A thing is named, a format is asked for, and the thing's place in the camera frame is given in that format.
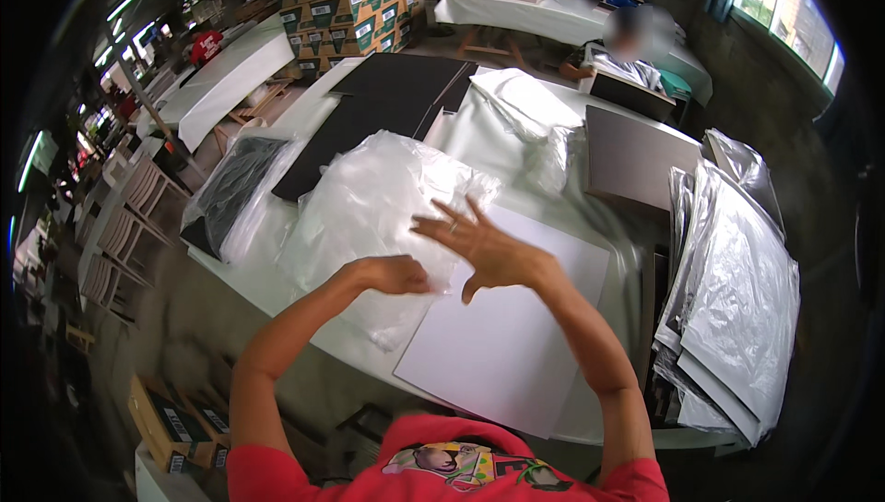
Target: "barcode label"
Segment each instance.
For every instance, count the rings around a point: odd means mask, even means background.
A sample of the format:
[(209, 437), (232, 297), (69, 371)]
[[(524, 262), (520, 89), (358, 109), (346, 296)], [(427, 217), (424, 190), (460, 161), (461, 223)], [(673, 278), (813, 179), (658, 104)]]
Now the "barcode label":
[(227, 465), (227, 448), (219, 448), (218, 454), (215, 455), (215, 467), (224, 467)]
[(188, 430), (184, 429), (184, 424), (182, 423), (182, 420), (179, 419), (178, 414), (175, 413), (172, 408), (163, 408), (163, 411), (166, 412), (166, 416), (169, 418), (172, 428), (175, 430), (175, 433), (178, 434), (178, 437), (182, 442), (192, 442), (193, 439), (188, 435)]
[(169, 473), (182, 473), (184, 467), (184, 456), (181, 454), (172, 454), (169, 460)]
[(215, 427), (218, 428), (222, 433), (230, 433), (230, 430), (227, 428), (227, 423), (224, 422), (221, 418), (218, 417), (218, 414), (213, 412), (212, 410), (204, 410), (203, 413), (206, 414), (206, 417), (209, 418), (209, 421), (215, 424)]

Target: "concrete floor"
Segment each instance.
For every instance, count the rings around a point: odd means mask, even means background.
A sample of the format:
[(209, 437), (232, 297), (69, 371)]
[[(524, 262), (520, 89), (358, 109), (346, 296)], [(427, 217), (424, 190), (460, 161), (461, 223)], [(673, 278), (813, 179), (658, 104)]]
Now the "concrete floor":
[[(466, 28), (456, 31), (453, 36), (428, 37), (407, 52), (454, 56)], [(564, 82), (540, 64), (559, 63), (562, 48), (558, 44), (546, 41), (547, 48), (542, 49), (531, 35), (520, 38), (519, 43), (536, 46), (526, 50), (524, 57), (531, 66), (541, 68), (538, 77)], [(492, 67), (515, 65), (512, 58), (501, 55), (469, 53), (467, 57), (479, 57), (481, 65)], [(294, 101), (298, 94), (296, 91), (289, 98)], [(203, 155), (201, 164), (208, 169), (218, 157)], [(91, 304), (84, 319), (84, 325), (96, 337), (89, 367), (95, 405), (105, 424), (102, 440), (111, 460), (128, 474), (133, 473), (133, 452), (141, 440), (127, 410), (132, 375), (161, 377), (185, 388), (203, 388), (210, 384), (212, 365), (219, 357), (236, 360), (249, 339), (270, 319), (188, 258), (180, 242), (150, 256), (156, 269), (156, 288), (144, 289), (134, 303), (138, 329)], [(329, 436), (337, 424), (368, 402), (391, 413), (419, 402), (311, 345), (282, 376), (276, 392), (282, 413), (313, 437)], [(539, 458), (578, 480), (587, 477), (601, 461), (599, 447), (534, 438), (528, 441)], [(220, 487), (216, 481), (212, 489), (206, 488), (215, 499), (225, 497), (223, 478), (220, 482)]]

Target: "seated worker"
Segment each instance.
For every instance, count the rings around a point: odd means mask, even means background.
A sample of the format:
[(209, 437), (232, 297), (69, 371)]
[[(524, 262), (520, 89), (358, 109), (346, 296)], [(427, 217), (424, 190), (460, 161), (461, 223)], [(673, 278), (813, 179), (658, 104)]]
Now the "seated worker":
[(215, 58), (215, 55), (221, 50), (221, 40), (224, 39), (224, 35), (215, 30), (206, 29), (205, 31), (194, 31), (191, 34), (191, 39), (194, 41), (194, 48), (190, 52), (190, 61), (195, 65), (203, 66)]
[(555, 257), (506, 235), (470, 198), (467, 202), (473, 217), (435, 202), (448, 220), (416, 216), (412, 231), (439, 242), (473, 266), (474, 274), (461, 294), (464, 304), (478, 289), (525, 285), (547, 305), (602, 407), (601, 487), (554, 470), (537, 460), (525, 441), (492, 423), (430, 414), (394, 421), (377, 463), (351, 483), (326, 489), (310, 485), (286, 441), (273, 384), (313, 334), (364, 290), (390, 295), (430, 291), (421, 264), (401, 255), (346, 264), (249, 341), (234, 367), (231, 386), (233, 449), (227, 456), (227, 489), (232, 502), (669, 500), (655, 461), (643, 394), (612, 329), (572, 285)]
[(614, 20), (614, 34), (610, 44), (606, 45), (602, 39), (582, 44), (559, 65), (559, 73), (580, 82), (582, 79), (595, 77), (599, 68), (642, 87), (663, 92), (658, 68), (638, 60), (643, 39), (640, 19), (637, 9), (616, 10), (609, 18)]

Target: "red shirt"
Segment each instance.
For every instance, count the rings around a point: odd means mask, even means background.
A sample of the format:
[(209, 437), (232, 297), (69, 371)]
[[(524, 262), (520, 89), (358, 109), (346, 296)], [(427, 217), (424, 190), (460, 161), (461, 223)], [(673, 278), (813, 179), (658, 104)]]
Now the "red shirt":
[[(481, 437), (496, 451), (450, 439)], [(227, 457), (231, 502), (311, 500), (635, 500), (667, 502), (667, 486), (654, 460), (614, 469), (602, 489), (583, 484), (537, 460), (515, 435), (481, 421), (412, 415), (398, 419), (384, 436), (378, 463), (352, 483), (327, 489), (308, 484), (288, 454), (266, 446), (238, 446)]]
[(224, 35), (215, 30), (207, 31), (199, 36), (194, 42), (194, 49), (190, 52), (190, 61), (196, 64), (198, 60), (202, 60), (205, 64), (212, 60), (221, 50), (221, 40)]

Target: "graphic print on t-shirt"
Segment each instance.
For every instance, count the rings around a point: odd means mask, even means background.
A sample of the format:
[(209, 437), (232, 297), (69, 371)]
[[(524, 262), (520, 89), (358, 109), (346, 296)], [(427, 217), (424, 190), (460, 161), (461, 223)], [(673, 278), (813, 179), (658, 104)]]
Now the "graphic print on t-shirt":
[(397, 452), (382, 468), (383, 474), (400, 474), (406, 469), (426, 471), (445, 479), (459, 492), (481, 489), (504, 475), (516, 474), (516, 483), (523, 479), (533, 489), (568, 490), (573, 483), (563, 481), (537, 458), (511, 456), (492, 452), (473, 443), (432, 443)]

